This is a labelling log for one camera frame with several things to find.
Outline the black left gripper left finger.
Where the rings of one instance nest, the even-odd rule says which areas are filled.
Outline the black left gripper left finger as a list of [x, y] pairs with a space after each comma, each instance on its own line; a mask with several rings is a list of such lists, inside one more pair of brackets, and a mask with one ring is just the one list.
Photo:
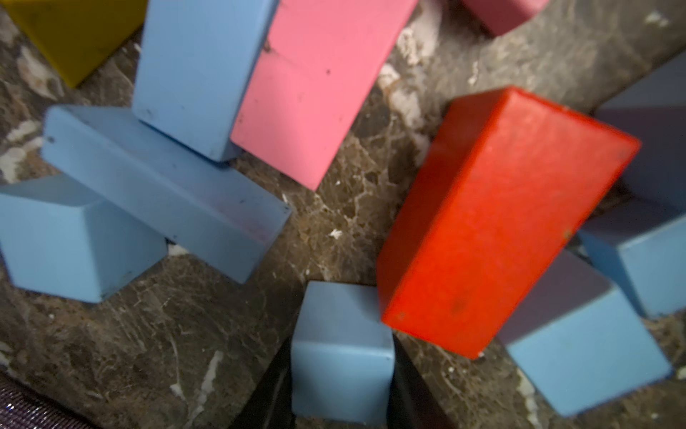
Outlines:
[[291, 337], [279, 348], [255, 391], [230, 429], [266, 428], [293, 429], [292, 411]]

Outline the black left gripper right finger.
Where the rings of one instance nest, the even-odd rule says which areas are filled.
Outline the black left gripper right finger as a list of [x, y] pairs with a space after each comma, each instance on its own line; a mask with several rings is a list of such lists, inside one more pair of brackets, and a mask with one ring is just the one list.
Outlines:
[[455, 429], [456, 425], [433, 396], [428, 384], [393, 335], [395, 366], [389, 390], [387, 426], [408, 429]]

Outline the light blue small cube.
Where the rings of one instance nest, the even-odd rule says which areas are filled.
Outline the light blue small cube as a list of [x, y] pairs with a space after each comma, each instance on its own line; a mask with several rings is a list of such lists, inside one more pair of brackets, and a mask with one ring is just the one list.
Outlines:
[[395, 360], [375, 288], [307, 284], [290, 349], [296, 416], [385, 424]]

